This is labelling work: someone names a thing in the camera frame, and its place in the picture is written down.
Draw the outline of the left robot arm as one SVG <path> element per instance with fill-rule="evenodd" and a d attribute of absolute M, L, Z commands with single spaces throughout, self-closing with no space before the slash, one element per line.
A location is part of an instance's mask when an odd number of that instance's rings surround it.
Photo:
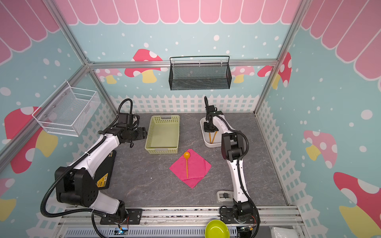
<path fill-rule="evenodd" d="M 136 140 L 147 137 L 144 127 L 126 129 L 119 127 L 99 131 L 100 137 L 96 143 L 79 159 L 68 167 L 60 167 L 55 172 L 55 181 L 44 195 L 40 212 L 47 218 L 60 217 L 72 213 L 92 212 L 101 217 L 110 217 L 117 222 L 127 219 L 128 213 L 123 201 L 103 194 L 94 179 L 95 173 L 109 154 L 121 143 L 133 146 Z M 80 208 L 61 213 L 50 213 L 46 209 L 52 192 L 56 192 L 57 201 Z"/>

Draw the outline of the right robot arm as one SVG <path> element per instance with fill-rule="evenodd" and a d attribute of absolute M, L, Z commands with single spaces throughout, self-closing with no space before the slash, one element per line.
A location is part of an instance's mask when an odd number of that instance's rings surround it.
<path fill-rule="evenodd" d="M 206 131 L 221 133 L 221 154 L 227 162 L 233 183 L 234 218 L 240 223 L 253 219 L 259 224 L 259 211 L 247 192 L 243 170 L 243 158 L 249 151 L 247 137 L 233 129 L 221 113 L 209 113 L 206 116 Z"/>

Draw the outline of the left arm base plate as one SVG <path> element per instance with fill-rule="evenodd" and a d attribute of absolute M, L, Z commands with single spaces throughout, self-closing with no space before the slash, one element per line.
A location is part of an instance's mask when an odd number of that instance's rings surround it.
<path fill-rule="evenodd" d="M 139 225 L 142 218 L 142 209 L 125 209 L 116 214 L 108 214 L 101 218 L 101 225 Z"/>

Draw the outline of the green perforated plastic basket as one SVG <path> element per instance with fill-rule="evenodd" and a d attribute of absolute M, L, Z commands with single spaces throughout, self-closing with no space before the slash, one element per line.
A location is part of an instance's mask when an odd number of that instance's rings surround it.
<path fill-rule="evenodd" d="M 155 154 L 177 154 L 180 138 L 179 115 L 151 117 L 145 150 Z"/>

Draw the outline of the pink paper napkin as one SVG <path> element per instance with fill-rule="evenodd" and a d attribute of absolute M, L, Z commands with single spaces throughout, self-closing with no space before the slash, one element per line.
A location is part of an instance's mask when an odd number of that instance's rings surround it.
<path fill-rule="evenodd" d="M 186 160 L 183 155 L 170 167 L 170 170 L 187 186 L 195 188 L 208 174 L 212 165 L 192 149 L 188 149 L 189 158 L 189 178 L 186 177 Z"/>

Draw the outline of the orange spoon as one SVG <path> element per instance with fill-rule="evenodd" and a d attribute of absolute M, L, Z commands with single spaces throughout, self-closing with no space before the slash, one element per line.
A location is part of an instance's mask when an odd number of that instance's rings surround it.
<path fill-rule="evenodd" d="M 190 158 L 190 153 L 189 152 L 185 152 L 183 154 L 183 157 L 185 158 L 186 160 L 186 177 L 187 179 L 189 178 L 189 158 Z"/>

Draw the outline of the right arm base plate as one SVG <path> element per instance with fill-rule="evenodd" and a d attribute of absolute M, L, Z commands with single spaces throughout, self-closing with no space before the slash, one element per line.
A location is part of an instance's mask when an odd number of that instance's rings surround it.
<path fill-rule="evenodd" d="M 225 224 L 260 224 L 261 220 L 258 214 L 245 215 L 243 218 L 236 218 L 232 207 L 221 206 L 219 208 L 220 221 Z"/>

